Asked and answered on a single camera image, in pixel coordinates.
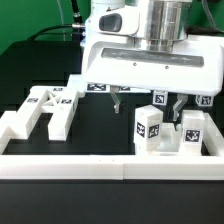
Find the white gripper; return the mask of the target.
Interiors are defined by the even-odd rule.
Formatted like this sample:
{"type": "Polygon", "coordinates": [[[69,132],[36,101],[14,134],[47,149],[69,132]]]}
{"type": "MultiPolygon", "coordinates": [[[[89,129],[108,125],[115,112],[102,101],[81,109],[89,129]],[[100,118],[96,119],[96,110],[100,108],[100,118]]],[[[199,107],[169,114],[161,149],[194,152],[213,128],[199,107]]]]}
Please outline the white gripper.
{"type": "Polygon", "coordinates": [[[118,86],[178,93],[174,121],[187,94],[214,96],[221,91],[223,40],[189,38],[189,9],[188,4],[127,4],[91,18],[82,74],[89,83],[111,85],[116,113],[121,105],[118,86]]]}

